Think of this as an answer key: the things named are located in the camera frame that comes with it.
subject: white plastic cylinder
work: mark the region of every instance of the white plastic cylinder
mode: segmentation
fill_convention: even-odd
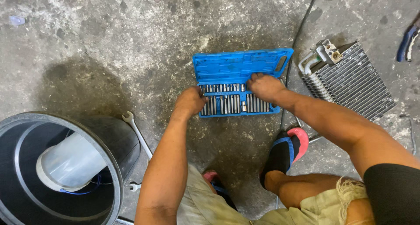
[[[46,149],[38,158],[39,179],[52,190],[77,191],[106,167],[99,152],[78,133]]]

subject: bit set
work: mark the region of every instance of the bit set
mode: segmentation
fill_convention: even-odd
[[[256,72],[280,77],[292,53],[292,49],[278,48],[194,54],[192,60],[198,86],[209,99],[199,116],[279,113],[280,107],[257,98],[245,83]]]

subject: concrete floor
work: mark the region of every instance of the concrete floor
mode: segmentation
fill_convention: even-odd
[[[337,46],[359,40],[397,102],[375,122],[409,149],[409,123],[398,116],[420,120],[420,47],[411,63],[397,63],[395,54],[418,1],[317,0],[295,50],[297,61],[325,37]],[[118,116],[130,109],[154,150],[177,95],[196,84],[194,53],[290,47],[309,2],[0,0],[0,120],[33,110]],[[10,15],[25,17],[26,24],[13,27]],[[290,83],[309,94],[295,66]],[[217,170],[250,219],[275,206],[257,172],[280,117],[194,116],[189,124],[189,162]],[[290,114],[286,121],[295,124]],[[145,159],[142,153],[131,181],[141,182]],[[345,152],[325,139],[311,144],[290,174],[311,172],[358,177]],[[138,192],[124,190],[121,215],[133,219]]]

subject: sock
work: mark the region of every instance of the sock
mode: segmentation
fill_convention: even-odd
[[[277,135],[277,140],[281,138],[289,137],[287,136],[286,131],[281,131]],[[293,159],[296,158],[297,154],[299,153],[300,141],[297,136],[292,136],[291,142],[293,145],[294,156]],[[270,150],[270,154],[268,155],[267,162],[264,165],[264,169],[260,174],[260,183],[265,189],[265,174],[270,171],[281,171],[282,173],[286,174],[287,170],[290,167],[290,153],[289,153],[289,144],[287,142],[280,142],[273,146]]]

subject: black cable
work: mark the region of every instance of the black cable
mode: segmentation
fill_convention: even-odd
[[[308,18],[308,16],[309,16],[309,13],[311,12],[311,10],[312,10],[312,7],[313,7],[313,5],[314,5],[314,3],[315,3],[315,0],[311,0],[311,4],[309,4],[309,7],[308,7],[308,9],[306,10],[306,13],[305,13],[305,16],[303,17],[303,20],[302,20],[302,22],[300,23],[300,26],[299,26],[299,29],[297,30],[297,33],[296,33],[296,36],[295,36],[295,38],[294,38],[294,40],[293,40],[293,45],[291,46],[291,48],[294,50],[294,48],[296,47],[296,43],[297,43],[297,39],[299,38],[299,36],[300,36],[300,34],[302,33],[302,29],[303,29],[303,26],[305,25],[305,23],[306,23],[306,20],[307,20],[307,18]],[[290,77],[290,71],[291,71],[291,64],[292,64],[292,62],[293,62],[293,55],[291,56],[291,58],[290,58],[290,60],[289,60],[289,63],[287,64],[287,73],[286,73],[286,80],[285,80],[285,86],[286,86],[286,88],[288,87],[288,85],[289,85],[289,77]],[[281,111],[281,123],[280,123],[280,130],[281,129],[283,129],[283,123],[284,123],[284,114],[285,114],[285,109],[283,109],[282,111]]]

